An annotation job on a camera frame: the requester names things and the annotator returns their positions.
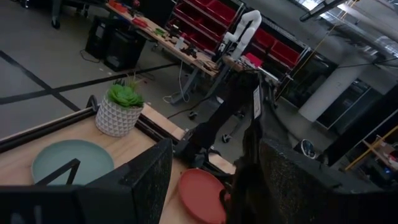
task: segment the electronic equipment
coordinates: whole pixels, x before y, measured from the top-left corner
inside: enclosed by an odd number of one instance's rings
[[[115,72],[134,68],[144,48],[146,38],[134,30],[113,31],[104,64]]]
[[[121,26],[119,19],[108,19],[105,17],[94,17],[87,43],[86,52],[94,58],[104,59],[108,50],[113,31]]]

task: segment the light blue plate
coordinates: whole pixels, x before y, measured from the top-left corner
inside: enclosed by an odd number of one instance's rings
[[[80,160],[80,165],[73,184],[88,184],[114,168],[111,155],[102,147],[77,139],[60,141],[45,147],[33,161],[34,182],[37,183],[74,158]],[[53,180],[50,185],[66,184],[69,173],[70,170]]]

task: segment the plate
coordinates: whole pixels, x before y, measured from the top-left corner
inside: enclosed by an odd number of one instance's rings
[[[42,180],[72,159],[80,161],[73,184],[85,185],[114,169],[111,155],[102,147],[84,140],[65,140],[43,149],[32,164],[34,183]],[[65,185],[70,170],[49,185]]]
[[[223,184],[201,169],[185,171],[178,182],[178,192],[188,213],[206,224],[225,223],[226,214],[220,202]]]

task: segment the red plate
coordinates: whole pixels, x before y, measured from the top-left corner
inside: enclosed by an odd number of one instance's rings
[[[185,171],[178,182],[181,201],[187,211],[208,224],[225,222],[226,214],[219,194],[223,184],[213,175],[201,169]]]

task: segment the white label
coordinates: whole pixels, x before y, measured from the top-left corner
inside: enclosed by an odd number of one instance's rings
[[[253,109],[254,119],[256,119],[261,114],[260,86],[257,86],[253,92]]]

